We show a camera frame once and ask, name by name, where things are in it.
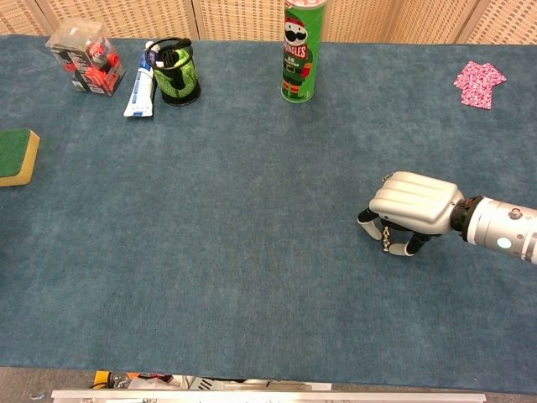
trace green pringles can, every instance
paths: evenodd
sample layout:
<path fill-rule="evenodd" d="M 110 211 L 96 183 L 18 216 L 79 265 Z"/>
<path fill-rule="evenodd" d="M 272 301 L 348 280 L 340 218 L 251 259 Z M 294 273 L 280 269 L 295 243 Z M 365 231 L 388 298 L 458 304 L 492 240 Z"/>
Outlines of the green pringles can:
<path fill-rule="evenodd" d="M 289 102 L 313 97 L 325 5 L 326 0 L 285 1 L 282 95 Z"/>

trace sponge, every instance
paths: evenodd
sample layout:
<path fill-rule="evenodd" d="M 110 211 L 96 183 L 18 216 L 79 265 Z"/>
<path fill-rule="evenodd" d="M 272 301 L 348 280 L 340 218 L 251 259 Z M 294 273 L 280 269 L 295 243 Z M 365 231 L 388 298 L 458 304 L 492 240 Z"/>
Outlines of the sponge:
<path fill-rule="evenodd" d="M 39 136 L 29 128 L 0 130 L 0 186 L 31 181 L 38 147 Z"/>

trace can lid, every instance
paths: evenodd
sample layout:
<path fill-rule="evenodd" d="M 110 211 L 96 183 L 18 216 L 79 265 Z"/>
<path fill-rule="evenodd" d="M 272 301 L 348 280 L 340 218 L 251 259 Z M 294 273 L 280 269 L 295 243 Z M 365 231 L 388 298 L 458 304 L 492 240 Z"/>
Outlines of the can lid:
<path fill-rule="evenodd" d="M 326 0 L 285 0 L 286 6 L 298 8 L 317 8 L 326 3 Z"/>

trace white tube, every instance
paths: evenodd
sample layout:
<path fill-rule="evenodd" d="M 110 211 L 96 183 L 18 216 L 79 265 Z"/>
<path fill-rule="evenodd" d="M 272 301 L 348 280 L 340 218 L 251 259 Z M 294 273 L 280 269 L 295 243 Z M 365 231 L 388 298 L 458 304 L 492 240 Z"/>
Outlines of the white tube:
<path fill-rule="evenodd" d="M 151 46 L 153 42 L 145 44 L 145 49 Z M 140 59 L 140 66 L 136 73 L 133 92 L 128 100 L 127 107 L 123 116 L 126 118 L 135 117 L 143 118 L 153 116 L 153 91 L 154 91 L 154 73 L 153 68 L 145 60 L 145 50 Z"/>

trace transparent container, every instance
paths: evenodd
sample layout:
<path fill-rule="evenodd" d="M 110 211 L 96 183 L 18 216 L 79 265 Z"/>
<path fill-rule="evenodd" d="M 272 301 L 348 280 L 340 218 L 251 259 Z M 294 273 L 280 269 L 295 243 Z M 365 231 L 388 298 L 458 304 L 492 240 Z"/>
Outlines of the transparent container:
<path fill-rule="evenodd" d="M 111 96 L 125 75 L 119 54 L 107 36 L 103 23 L 69 18 L 47 41 L 46 47 L 77 91 Z"/>

